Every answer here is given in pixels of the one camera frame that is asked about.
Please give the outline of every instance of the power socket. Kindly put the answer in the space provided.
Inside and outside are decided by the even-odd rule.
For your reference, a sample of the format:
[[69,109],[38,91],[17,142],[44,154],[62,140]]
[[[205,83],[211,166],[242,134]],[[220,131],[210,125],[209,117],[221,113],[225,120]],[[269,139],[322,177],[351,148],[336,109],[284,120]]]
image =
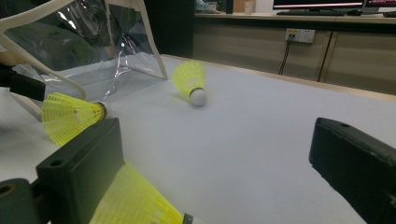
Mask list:
[[292,35],[291,41],[298,42],[300,39],[300,30],[288,28],[286,30],[285,40],[289,40],[289,35]]
[[312,43],[314,42],[315,30],[300,30],[299,42]]

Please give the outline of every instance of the white tabletop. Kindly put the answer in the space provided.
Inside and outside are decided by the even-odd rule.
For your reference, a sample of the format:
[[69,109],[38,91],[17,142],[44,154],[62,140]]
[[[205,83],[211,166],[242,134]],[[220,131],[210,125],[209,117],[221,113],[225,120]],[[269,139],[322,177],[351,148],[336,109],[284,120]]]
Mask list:
[[[169,75],[180,63],[163,61]],[[364,223],[308,161],[315,120],[343,121],[396,147],[395,97],[210,64],[206,70],[203,107],[181,97],[171,80],[153,77],[110,102],[125,157],[165,198],[210,224]],[[33,181],[35,166],[57,148],[0,89],[0,180]]]

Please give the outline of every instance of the clear plastic bag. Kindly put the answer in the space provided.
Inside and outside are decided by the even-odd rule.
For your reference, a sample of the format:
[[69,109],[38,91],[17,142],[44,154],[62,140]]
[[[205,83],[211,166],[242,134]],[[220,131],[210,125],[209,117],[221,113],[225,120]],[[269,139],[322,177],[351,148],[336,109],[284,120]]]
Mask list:
[[129,91],[136,76],[167,79],[143,0],[52,0],[19,14],[3,2],[0,45],[46,94],[96,101]]

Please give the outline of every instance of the shuttlecock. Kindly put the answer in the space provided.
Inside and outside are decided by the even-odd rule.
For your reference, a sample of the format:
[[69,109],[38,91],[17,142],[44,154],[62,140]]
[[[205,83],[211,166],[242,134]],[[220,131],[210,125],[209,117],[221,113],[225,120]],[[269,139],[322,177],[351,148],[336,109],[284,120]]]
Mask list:
[[104,103],[90,103],[59,92],[50,94],[41,106],[44,129],[61,146],[107,115]]
[[204,105],[206,103],[205,69],[196,61],[188,61],[179,64],[172,75],[175,85],[190,97],[193,105]]
[[117,172],[90,222],[108,223],[205,224],[179,213],[129,162]]

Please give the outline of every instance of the monitor screen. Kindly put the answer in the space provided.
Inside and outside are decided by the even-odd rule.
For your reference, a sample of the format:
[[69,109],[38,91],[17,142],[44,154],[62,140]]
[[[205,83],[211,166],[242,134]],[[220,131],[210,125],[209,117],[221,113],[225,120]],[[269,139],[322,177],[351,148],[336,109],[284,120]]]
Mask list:
[[396,0],[367,0],[365,7],[396,7]]
[[363,0],[274,0],[273,9],[321,9],[363,7]]

